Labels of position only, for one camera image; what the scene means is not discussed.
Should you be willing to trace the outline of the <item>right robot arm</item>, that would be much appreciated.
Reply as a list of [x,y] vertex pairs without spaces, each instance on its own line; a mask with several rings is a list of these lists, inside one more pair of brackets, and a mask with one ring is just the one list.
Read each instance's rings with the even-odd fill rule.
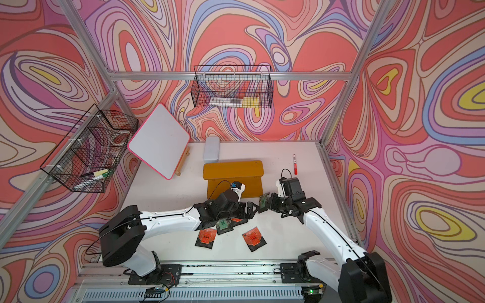
[[330,263],[316,251],[301,254],[301,279],[324,282],[342,302],[393,301],[386,264],[377,252],[367,252],[346,236],[315,198],[306,197],[298,178],[280,178],[276,187],[269,208],[282,218],[298,218],[335,259]]

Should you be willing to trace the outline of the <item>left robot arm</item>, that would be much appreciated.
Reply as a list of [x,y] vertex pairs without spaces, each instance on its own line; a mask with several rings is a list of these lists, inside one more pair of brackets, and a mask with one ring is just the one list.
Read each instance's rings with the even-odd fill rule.
[[233,188],[216,199],[170,212],[142,212],[137,206],[124,208],[99,230],[102,264],[125,266],[140,277],[161,270],[158,256],[141,242],[151,237],[182,231],[201,231],[233,218],[251,220],[259,207],[242,202],[243,188]]

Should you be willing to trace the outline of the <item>yellow wooden two-tier shelf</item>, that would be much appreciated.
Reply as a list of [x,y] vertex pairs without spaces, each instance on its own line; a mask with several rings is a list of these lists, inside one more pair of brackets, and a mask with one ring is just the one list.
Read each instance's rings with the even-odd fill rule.
[[229,183],[236,181],[245,185],[241,198],[259,198],[263,194],[263,175],[261,160],[219,162],[203,166],[203,179],[208,182],[208,199],[216,199],[219,194],[229,189]]

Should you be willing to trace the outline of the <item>green tea bag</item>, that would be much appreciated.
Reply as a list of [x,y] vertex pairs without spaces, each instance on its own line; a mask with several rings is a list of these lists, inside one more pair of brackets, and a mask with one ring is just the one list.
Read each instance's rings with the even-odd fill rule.
[[265,193],[260,196],[259,203],[258,203],[258,213],[263,213],[269,210],[270,208],[270,193]]
[[221,221],[217,222],[216,223],[216,230],[217,230],[218,236],[233,231],[234,227],[232,226],[232,221],[231,220],[221,220]]

